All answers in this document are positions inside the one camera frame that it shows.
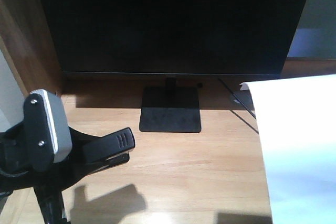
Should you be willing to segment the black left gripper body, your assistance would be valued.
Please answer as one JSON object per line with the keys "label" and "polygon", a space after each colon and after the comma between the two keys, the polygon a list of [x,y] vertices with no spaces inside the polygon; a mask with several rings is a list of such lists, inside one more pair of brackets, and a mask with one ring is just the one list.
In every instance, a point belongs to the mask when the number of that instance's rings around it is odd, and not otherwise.
{"label": "black left gripper body", "polygon": [[58,199],[79,181],[79,159],[70,153],[55,163],[49,142],[30,139],[30,129],[18,123],[1,133],[1,194],[33,188],[38,200]]}

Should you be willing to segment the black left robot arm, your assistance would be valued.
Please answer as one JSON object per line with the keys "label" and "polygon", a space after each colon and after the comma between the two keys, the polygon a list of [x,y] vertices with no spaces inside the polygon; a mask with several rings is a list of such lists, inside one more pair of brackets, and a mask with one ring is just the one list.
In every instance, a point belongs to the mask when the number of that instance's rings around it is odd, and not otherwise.
{"label": "black left robot arm", "polygon": [[20,122],[1,133],[1,195],[33,188],[45,223],[68,223],[62,191],[78,181],[82,160],[77,141],[70,140],[65,157],[55,161],[45,126]]}

